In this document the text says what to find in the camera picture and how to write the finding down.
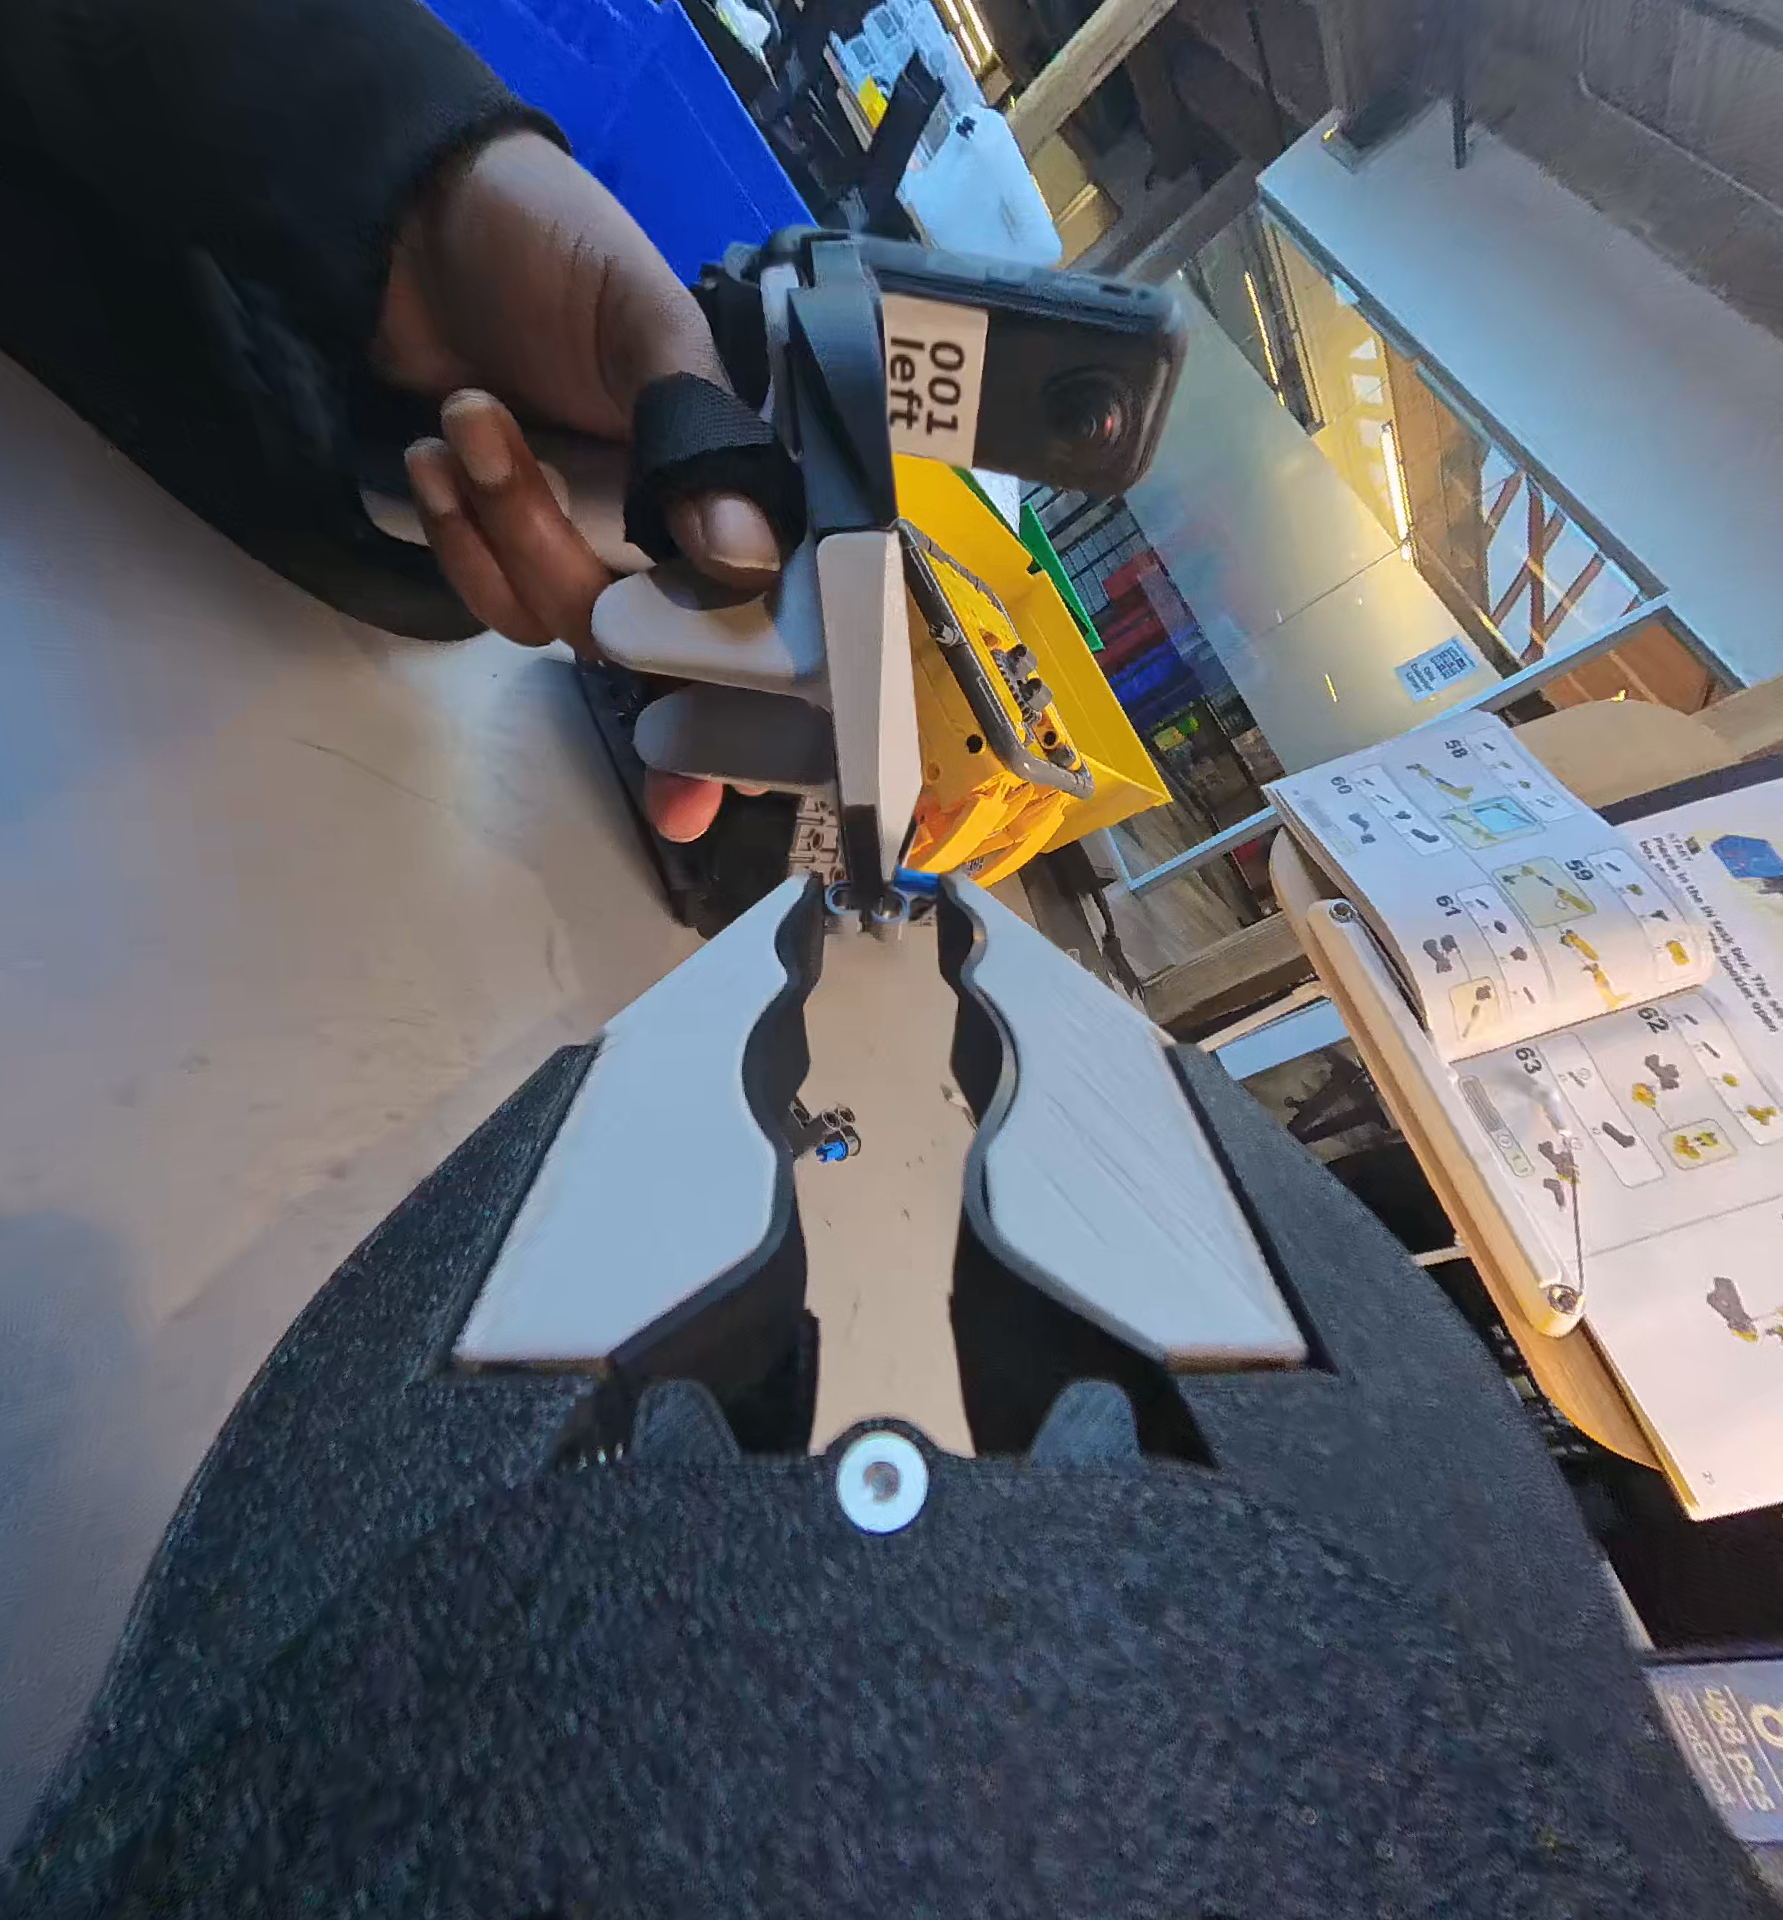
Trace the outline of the grey desk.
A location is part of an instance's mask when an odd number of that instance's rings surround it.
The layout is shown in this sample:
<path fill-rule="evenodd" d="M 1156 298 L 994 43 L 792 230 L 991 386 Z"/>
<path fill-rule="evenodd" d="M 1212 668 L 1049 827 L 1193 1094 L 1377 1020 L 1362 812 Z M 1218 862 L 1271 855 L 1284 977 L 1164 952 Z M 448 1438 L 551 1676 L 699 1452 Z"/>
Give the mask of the grey desk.
<path fill-rule="evenodd" d="M 0 1860 L 296 1314 L 689 946 L 569 658 L 331 615 L 0 355 Z"/>

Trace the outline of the person's left forearm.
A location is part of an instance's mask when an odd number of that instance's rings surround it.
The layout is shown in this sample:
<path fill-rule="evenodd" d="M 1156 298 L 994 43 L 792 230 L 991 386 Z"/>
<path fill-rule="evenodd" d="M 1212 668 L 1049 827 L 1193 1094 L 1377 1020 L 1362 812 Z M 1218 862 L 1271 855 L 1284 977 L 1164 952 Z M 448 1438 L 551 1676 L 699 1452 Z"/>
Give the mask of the person's left forearm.
<path fill-rule="evenodd" d="M 425 5 L 0 3 L 0 349 L 316 602 L 460 643 L 366 506 L 436 433 L 374 345 L 405 221 L 514 135 L 569 149 Z"/>

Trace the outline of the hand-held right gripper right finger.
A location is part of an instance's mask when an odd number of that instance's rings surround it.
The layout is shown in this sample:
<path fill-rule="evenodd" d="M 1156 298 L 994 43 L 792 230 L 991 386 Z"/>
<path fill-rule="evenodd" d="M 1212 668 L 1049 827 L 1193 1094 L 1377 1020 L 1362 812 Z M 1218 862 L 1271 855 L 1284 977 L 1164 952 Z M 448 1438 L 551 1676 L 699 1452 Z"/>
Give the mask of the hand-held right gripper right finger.
<path fill-rule="evenodd" d="M 1167 1036 L 948 880 L 952 1073 L 973 1117 L 950 1316 L 975 1448 L 1101 1382 L 1146 1448 L 1202 1448 L 1189 1380 L 1311 1366 L 1284 1261 Z"/>

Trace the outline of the instruction booklet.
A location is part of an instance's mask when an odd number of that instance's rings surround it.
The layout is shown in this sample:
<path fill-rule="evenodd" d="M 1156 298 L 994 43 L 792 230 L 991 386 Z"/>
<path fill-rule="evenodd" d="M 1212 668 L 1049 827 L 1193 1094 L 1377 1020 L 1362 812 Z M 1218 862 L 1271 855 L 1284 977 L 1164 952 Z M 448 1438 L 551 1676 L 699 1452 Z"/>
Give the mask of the instruction booklet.
<path fill-rule="evenodd" d="M 1613 820 L 1525 738 L 1449 717 L 1269 804 L 1556 1267 L 1527 1314 L 1595 1341 L 1692 1520 L 1782 1508 L 1783 755 Z"/>

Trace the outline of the white bin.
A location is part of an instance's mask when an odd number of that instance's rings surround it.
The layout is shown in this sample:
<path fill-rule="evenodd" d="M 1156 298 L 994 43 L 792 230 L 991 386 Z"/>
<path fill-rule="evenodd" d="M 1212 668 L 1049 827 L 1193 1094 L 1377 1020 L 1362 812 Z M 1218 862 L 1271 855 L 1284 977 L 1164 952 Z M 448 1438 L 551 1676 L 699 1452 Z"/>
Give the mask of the white bin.
<path fill-rule="evenodd" d="M 1039 182 L 994 110 L 956 115 L 930 154 L 915 154 L 897 203 L 936 254 L 1033 269 L 1059 269 L 1064 261 Z"/>

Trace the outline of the yellow toy tracked robot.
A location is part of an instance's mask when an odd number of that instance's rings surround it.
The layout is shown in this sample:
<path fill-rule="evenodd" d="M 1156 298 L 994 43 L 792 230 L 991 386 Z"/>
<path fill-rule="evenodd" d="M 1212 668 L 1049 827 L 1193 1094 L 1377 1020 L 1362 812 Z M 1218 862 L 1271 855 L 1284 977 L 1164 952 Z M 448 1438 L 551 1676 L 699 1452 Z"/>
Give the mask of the yellow toy tracked robot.
<path fill-rule="evenodd" d="M 899 540 L 922 763 L 903 862 L 994 884 L 1096 829 L 1107 773 L 1051 639 L 911 518 Z"/>

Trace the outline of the person's left hand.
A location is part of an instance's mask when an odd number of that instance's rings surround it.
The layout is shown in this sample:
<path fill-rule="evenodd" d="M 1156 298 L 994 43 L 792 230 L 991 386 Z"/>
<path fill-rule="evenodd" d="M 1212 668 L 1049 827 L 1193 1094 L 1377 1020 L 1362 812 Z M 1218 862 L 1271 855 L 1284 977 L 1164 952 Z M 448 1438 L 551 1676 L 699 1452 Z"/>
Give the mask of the person's left hand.
<path fill-rule="evenodd" d="M 450 164 L 403 219 L 376 370 L 440 403 L 405 452 L 436 563 L 477 621 L 590 658 L 613 569 L 569 518 L 524 425 L 629 444 L 664 378 L 732 382 L 705 312 L 650 238 L 567 150 L 501 135 Z"/>

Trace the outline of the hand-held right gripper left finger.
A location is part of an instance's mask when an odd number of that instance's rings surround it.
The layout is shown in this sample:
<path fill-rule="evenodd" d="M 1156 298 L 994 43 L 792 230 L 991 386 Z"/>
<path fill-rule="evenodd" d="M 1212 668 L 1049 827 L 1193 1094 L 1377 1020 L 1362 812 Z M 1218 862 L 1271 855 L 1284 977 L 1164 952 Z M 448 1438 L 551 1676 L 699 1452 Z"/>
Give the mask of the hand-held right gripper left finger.
<path fill-rule="evenodd" d="M 578 1378 L 621 1401 L 711 1390 L 742 1442 L 808 1442 L 794 1102 L 825 897 L 790 880 L 574 1055 L 576 1088 L 452 1347 L 467 1376 Z"/>

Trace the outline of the wide yellow bin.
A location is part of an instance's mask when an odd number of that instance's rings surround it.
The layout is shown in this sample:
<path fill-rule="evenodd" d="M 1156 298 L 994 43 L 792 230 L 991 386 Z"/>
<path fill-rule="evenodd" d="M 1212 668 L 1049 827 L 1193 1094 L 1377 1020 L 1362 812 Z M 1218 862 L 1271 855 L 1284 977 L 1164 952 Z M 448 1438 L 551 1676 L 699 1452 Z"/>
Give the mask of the wide yellow bin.
<path fill-rule="evenodd" d="M 1043 575 L 1031 573 L 1020 522 L 1000 516 L 985 485 L 944 464 L 899 454 L 895 475 L 901 520 L 911 518 L 985 577 L 1016 617 L 1051 639 L 1055 664 L 1066 674 L 1068 693 L 1076 699 L 1080 742 L 1107 773 L 1101 822 L 1088 833 L 1119 827 L 1162 804 L 1167 790 L 1158 765 L 1111 689 L 1099 654 L 1090 652 L 1057 590 Z"/>

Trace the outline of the white book stand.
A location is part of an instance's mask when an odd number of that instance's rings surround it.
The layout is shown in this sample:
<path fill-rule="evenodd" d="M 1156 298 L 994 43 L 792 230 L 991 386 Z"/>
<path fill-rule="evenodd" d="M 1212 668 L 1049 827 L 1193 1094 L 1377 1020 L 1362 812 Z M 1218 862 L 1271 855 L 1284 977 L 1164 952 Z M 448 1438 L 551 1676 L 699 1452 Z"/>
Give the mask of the white book stand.
<path fill-rule="evenodd" d="M 1574 1429 L 1681 1489 L 1679 1471 L 1654 1446 L 1646 1421 L 1595 1341 L 1584 1331 L 1547 1333 L 1543 1320 L 1527 1314 L 1556 1267 L 1535 1248 L 1523 1209 L 1492 1193 L 1481 1168 L 1482 1143 L 1455 1092 L 1455 1078 L 1432 1049 L 1362 919 L 1346 901 L 1321 894 L 1323 870 L 1288 831 L 1274 839 L 1271 878 L 1292 934 L 1358 1045 L 1385 1110 L 1412 1146 L 1529 1378 Z"/>

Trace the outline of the grey table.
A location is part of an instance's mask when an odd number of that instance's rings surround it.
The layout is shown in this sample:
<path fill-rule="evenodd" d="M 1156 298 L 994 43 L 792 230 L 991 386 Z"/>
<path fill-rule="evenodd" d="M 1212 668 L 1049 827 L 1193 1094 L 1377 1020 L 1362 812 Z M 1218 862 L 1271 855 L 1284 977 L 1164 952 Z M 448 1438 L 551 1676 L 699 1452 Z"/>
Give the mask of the grey table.
<path fill-rule="evenodd" d="M 1783 343 L 1451 110 L 1261 180 L 1288 236 L 1659 582 L 1747 685 L 1783 674 Z"/>

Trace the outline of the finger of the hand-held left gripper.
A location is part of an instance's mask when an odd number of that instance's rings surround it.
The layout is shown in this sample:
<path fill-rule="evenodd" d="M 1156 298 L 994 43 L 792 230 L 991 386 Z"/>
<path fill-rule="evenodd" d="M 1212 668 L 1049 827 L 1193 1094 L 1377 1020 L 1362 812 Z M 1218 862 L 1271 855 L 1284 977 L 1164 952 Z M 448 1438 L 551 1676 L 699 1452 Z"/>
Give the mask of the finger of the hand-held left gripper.
<path fill-rule="evenodd" d="M 849 878 L 893 886 L 924 787 L 897 530 L 825 540 L 825 647 Z"/>
<path fill-rule="evenodd" d="M 831 715 L 788 693 L 679 687 L 639 715 L 633 746 L 648 771 L 761 792 L 835 785 Z"/>

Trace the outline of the blue printed cardboard box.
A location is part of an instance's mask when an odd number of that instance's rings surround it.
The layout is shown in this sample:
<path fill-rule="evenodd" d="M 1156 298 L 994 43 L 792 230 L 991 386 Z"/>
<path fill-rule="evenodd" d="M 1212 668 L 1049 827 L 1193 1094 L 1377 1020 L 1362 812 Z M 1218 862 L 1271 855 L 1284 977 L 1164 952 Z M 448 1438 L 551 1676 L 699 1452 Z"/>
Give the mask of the blue printed cardboard box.
<path fill-rule="evenodd" d="M 1783 1847 L 1783 1660 L 1654 1662 L 1648 1683 L 1731 1831 Z"/>

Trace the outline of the green bin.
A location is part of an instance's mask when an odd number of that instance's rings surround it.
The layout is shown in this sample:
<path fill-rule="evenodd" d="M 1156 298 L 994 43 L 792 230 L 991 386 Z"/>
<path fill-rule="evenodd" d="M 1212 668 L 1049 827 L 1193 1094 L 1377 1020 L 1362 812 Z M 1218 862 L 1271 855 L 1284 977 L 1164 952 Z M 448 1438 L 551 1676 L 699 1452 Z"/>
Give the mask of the green bin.
<path fill-rule="evenodd" d="M 1092 619 L 1090 610 L 1074 588 L 1064 563 L 1055 549 L 1037 510 L 1031 501 L 1022 499 L 1020 506 L 1020 540 L 1029 553 L 1031 573 L 1043 575 L 1045 580 L 1057 590 L 1062 606 L 1070 613 L 1070 619 L 1078 627 L 1080 635 L 1086 639 L 1090 652 L 1096 656 L 1103 650 L 1103 641 Z"/>

